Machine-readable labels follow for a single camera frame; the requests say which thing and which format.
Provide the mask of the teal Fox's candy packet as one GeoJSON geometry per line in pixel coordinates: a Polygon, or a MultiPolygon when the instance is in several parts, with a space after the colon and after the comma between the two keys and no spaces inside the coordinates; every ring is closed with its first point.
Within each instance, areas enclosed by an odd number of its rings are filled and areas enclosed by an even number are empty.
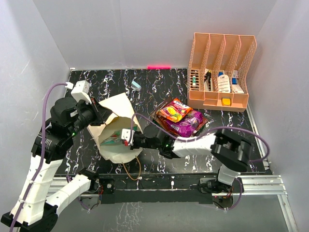
{"type": "Polygon", "coordinates": [[[115,131],[110,137],[104,139],[100,145],[117,145],[122,143],[121,133],[121,130],[115,131]]]}

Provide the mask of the brown paper bag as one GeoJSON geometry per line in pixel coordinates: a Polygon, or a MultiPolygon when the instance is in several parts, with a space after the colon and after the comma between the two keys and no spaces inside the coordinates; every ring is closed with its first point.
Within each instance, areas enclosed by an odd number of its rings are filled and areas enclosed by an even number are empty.
{"type": "Polygon", "coordinates": [[[99,153],[105,160],[109,160],[114,164],[125,164],[132,161],[141,153],[141,148],[131,150],[123,142],[117,145],[100,145],[104,139],[110,137],[115,131],[130,129],[131,123],[133,123],[133,130],[142,132],[137,118],[131,119],[135,112],[130,100],[125,93],[121,93],[100,101],[99,104],[113,111],[106,124],[87,127],[98,147],[99,153]]]}

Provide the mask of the red Doritos chips bag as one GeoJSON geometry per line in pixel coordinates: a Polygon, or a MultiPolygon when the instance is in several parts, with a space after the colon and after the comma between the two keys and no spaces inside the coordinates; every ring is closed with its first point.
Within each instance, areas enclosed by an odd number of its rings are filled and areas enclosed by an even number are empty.
{"type": "Polygon", "coordinates": [[[204,117],[195,116],[186,116],[177,123],[163,117],[159,117],[159,119],[166,126],[168,132],[180,137],[191,137],[195,135],[208,121],[204,117]]]}

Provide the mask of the colourful candy packet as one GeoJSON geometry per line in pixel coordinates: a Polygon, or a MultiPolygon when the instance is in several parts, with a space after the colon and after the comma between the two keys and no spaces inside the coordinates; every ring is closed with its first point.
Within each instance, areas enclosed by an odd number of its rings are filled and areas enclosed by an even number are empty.
{"type": "Polygon", "coordinates": [[[182,103],[178,98],[175,98],[162,109],[158,110],[156,114],[177,123],[192,110],[191,107],[182,103]]]}

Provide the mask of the purple snack packet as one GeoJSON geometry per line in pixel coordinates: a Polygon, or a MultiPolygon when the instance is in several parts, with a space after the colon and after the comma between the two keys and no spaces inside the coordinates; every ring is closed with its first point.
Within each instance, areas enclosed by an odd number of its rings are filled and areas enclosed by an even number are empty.
{"type": "Polygon", "coordinates": [[[197,132],[200,124],[206,121],[203,114],[196,110],[191,110],[183,119],[179,122],[172,122],[165,118],[160,118],[162,124],[166,130],[172,132],[176,136],[180,137],[191,137],[197,132]]]}

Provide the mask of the red brown snack box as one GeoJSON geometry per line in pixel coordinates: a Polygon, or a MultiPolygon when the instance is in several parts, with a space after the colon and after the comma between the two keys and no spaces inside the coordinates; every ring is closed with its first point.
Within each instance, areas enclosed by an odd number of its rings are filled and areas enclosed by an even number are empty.
{"type": "Polygon", "coordinates": [[[166,99],[163,102],[161,102],[151,113],[150,113],[150,119],[152,121],[158,122],[158,114],[157,112],[161,110],[164,106],[166,106],[169,103],[169,100],[166,99]]]}

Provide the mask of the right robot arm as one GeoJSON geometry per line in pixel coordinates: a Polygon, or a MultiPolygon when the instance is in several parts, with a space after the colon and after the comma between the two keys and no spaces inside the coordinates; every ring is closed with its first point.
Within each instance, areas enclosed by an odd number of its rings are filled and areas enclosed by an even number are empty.
{"type": "Polygon", "coordinates": [[[158,150],[167,159],[190,155],[212,155],[221,162],[215,179],[200,181],[198,188],[204,193],[230,193],[235,179],[249,166],[252,143],[229,129],[215,129],[214,133],[197,137],[175,137],[156,125],[144,132],[123,129],[121,139],[130,149],[158,150]]]}

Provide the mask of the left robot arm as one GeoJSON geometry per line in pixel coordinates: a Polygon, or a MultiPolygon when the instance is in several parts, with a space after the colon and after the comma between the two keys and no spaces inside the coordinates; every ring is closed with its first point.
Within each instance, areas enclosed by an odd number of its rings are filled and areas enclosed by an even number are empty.
{"type": "Polygon", "coordinates": [[[73,138],[88,126],[105,124],[112,110],[94,98],[86,102],[64,97],[55,102],[50,113],[33,144],[29,172],[19,199],[1,217],[1,223],[10,229],[49,232],[68,204],[85,191],[94,193],[99,189],[98,174],[84,168],[63,189],[47,197],[56,171],[73,146],[73,138]]]}

